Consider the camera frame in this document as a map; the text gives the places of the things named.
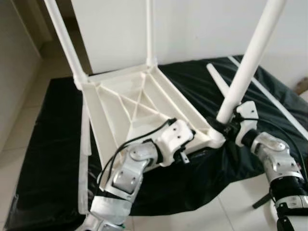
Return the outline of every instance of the black wire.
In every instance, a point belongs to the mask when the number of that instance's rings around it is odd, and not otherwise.
[[[127,147],[127,144],[129,144],[129,143],[131,143],[131,142],[134,142],[134,141],[136,141],[136,140],[142,139],[142,138],[144,138],[144,137],[146,137],[146,136],[149,136],[149,135],[151,135],[151,134],[157,132],[159,129],[161,129],[162,127],[164,127],[166,124],[171,124],[171,123],[173,123],[173,122],[175,122],[175,121],[176,121],[176,119],[168,119],[165,123],[163,123],[163,124],[162,124],[161,126],[159,126],[158,128],[154,129],[153,131],[150,131],[150,132],[148,132],[148,133],[146,133],[146,134],[144,134],[144,135],[142,135],[142,136],[135,137],[135,138],[133,138],[133,139],[131,139],[131,140],[129,140],[129,141],[126,141],[125,143],[121,144],[121,146],[119,146],[119,147],[117,148],[117,150],[115,151],[115,153],[113,154],[113,156],[110,157],[110,159],[108,160],[107,164],[105,165],[105,167],[103,168],[103,170],[100,172],[101,175],[100,175],[100,177],[99,177],[98,184],[97,184],[97,186],[96,186],[95,195],[97,195],[100,182],[101,182],[101,180],[102,180],[103,174],[104,174],[104,172],[106,171],[108,165],[111,163],[110,168],[109,168],[109,173],[108,173],[107,181],[108,181],[108,180],[110,179],[110,177],[111,177],[112,168],[113,168],[113,165],[114,165],[114,162],[115,162],[115,159],[116,159],[117,154],[120,153],[120,151],[122,151],[124,148],[126,148],[126,147]]]
[[[134,141],[136,141],[136,140],[142,139],[142,138],[144,138],[144,137],[146,137],[146,136],[149,136],[149,135],[151,135],[151,134],[157,132],[157,131],[160,130],[161,128],[163,128],[166,124],[170,124],[170,123],[173,123],[173,122],[175,122],[175,121],[176,121],[176,119],[168,119],[168,120],[166,120],[166,122],[164,122],[161,126],[159,126],[158,128],[154,129],[153,131],[150,131],[150,132],[148,132],[148,133],[146,133],[146,134],[144,134],[144,135],[142,135],[142,136],[135,137],[135,138],[133,138],[133,139],[131,139],[131,140],[129,140],[129,141],[126,141],[126,142],[123,143],[120,147],[118,147],[118,149],[116,150],[116,152],[115,152],[115,154],[114,154],[114,156],[113,156],[113,158],[112,158],[111,165],[110,165],[110,168],[109,168],[109,173],[108,173],[108,178],[107,178],[107,180],[109,180],[110,177],[111,177],[111,171],[112,171],[112,168],[113,168],[113,165],[114,165],[114,162],[115,162],[115,159],[116,159],[117,154],[118,154],[121,150],[123,150],[123,149],[126,147],[127,144],[129,144],[129,143],[131,143],[131,142],[134,142]]]
[[[95,194],[94,194],[94,195],[97,195],[98,188],[99,188],[99,186],[100,186],[100,183],[101,183],[103,174],[104,174],[104,172],[106,171],[107,166],[110,164],[111,159],[112,159],[112,157],[110,157],[110,159],[108,160],[107,164],[105,165],[105,167],[103,168],[103,170],[100,172],[100,177],[99,177],[98,183],[97,183],[97,185],[96,185],[96,189],[95,189]]]
[[[271,188],[269,187],[269,195],[271,197],[271,200],[276,203],[276,200],[274,199],[273,195],[272,195],[272,191],[271,191]]]
[[[303,157],[302,153],[300,152],[300,150],[299,150],[297,144],[295,143],[295,141],[292,139],[292,137],[285,130],[283,130],[281,127],[277,126],[276,124],[274,124],[271,121],[266,120],[266,119],[261,119],[261,118],[259,118],[259,119],[256,119],[256,118],[243,118],[243,120],[256,120],[256,121],[260,121],[260,122],[269,124],[269,125],[275,127],[276,129],[278,129],[279,131],[281,131],[291,141],[291,143],[295,147],[296,151],[298,152],[300,160],[301,160],[302,170],[304,172],[304,178],[305,178],[306,184],[308,183],[308,175],[307,175],[307,170],[306,170],[306,164],[305,164],[305,161],[304,161],[304,157]]]

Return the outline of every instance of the white tube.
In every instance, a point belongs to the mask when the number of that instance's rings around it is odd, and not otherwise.
[[[223,101],[216,120],[228,123],[233,109],[242,101],[250,81],[260,63],[269,38],[278,22],[286,0],[268,0],[256,30],[250,40],[241,65],[230,85],[228,95]]]
[[[146,0],[146,49],[147,66],[156,66],[157,59],[154,48],[154,0]]]
[[[68,63],[73,72],[74,83],[77,89],[81,90],[80,83],[87,82],[88,76],[85,74],[85,72],[82,69],[82,66],[80,64],[80,61],[74,49],[73,43],[67,32],[67,29],[61,17],[56,1],[55,0],[44,0],[44,1],[45,1],[47,10],[49,12],[50,18],[53,22],[53,26],[61,42],[66,58],[68,60]]]
[[[240,66],[240,63],[232,56],[228,56],[228,59],[230,59],[237,67]],[[308,140],[308,131],[298,122],[298,120],[295,119],[294,116],[254,77],[252,78],[252,82],[281,111],[281,113],[284,114],[284,116],[306,138],[306,140]]]
[[[215,81],[222,95],[226,97],[229,91],[229,86],[226,84],[226,82],[221,77],[220,73],[215,69],[215,67],[212,64],[206,65],[206,68],[209,71],[210,75],[212,76],[213,80]]]

